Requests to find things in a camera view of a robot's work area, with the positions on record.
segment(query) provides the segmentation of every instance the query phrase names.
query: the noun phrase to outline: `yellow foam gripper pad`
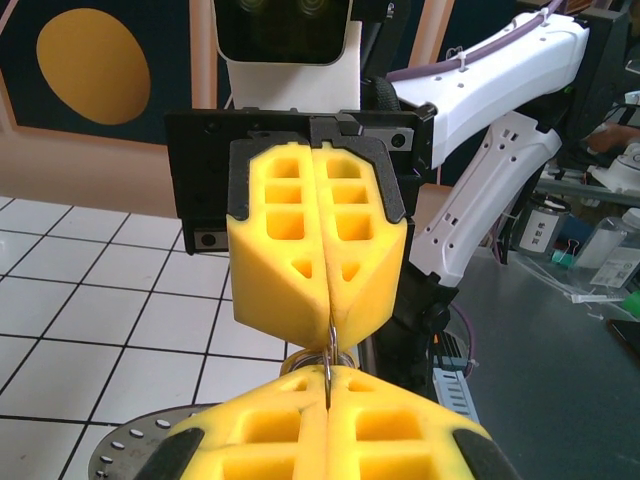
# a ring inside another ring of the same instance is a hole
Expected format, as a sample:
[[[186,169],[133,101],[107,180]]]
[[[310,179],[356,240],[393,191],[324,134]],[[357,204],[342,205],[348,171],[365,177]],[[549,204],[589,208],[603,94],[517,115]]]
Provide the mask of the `yellow foam gripper pad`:
[[[359,370],[309,366],[176,425],[204,432],[181,480],[471,480],[454,432],[478,424]]]
[[[401,202],[397,183],[387,178],[383,201],[374,166],[328,145],[273,146],[232,161],[230,177],[243,168],[227,215],[235,319],[315,350],[330,315],[341,350],[377,330],[393,311],[407,235],[404,218],[385,215],[390,197]]]

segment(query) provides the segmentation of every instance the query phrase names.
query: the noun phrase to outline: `camera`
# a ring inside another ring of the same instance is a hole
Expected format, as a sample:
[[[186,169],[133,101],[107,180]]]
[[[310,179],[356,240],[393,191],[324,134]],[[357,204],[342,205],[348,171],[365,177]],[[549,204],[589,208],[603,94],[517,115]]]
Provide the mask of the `camera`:
[[[344,50],[353,0],[213,0],[228,61],[330,65]]]

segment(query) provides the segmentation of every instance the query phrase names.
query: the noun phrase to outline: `white tiled floor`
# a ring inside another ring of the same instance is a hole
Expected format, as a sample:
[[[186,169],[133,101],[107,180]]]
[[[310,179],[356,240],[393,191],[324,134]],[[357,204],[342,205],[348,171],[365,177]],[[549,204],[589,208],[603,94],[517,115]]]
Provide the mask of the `white tiled floor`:
[[[2,478],[85,480],[113,426],[278,376],[284,343],[233,321],[227,255],[179,231],[0,197]]]

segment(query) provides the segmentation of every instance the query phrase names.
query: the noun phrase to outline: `bottle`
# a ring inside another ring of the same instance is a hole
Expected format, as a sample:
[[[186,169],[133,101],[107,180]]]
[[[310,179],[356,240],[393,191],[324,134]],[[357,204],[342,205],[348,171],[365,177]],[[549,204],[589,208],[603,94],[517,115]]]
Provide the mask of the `bottle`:
[[[640,208],[622,218],[607,217],[593,231],[569,267],[571,284],[594,295],[626,295],[640,267]]]

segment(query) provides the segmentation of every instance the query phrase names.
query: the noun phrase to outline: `table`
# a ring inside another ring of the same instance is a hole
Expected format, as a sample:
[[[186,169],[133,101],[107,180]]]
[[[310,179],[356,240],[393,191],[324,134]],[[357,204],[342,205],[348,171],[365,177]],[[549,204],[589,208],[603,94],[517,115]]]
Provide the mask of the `table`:
[[[603,202],[618,203],[628,207],[640,207],[640,196],[626,193],[615,193],[605,187],[595,185],[581,185],[563,180],[549,180],[542,178],[536,185],[538,193],[551,195],[569,195],[571,197],[591,198]]]
[[[640,478],[640,364],[605,322],[486,250],[456,302],[476,330],[480,422],[525,480]]]

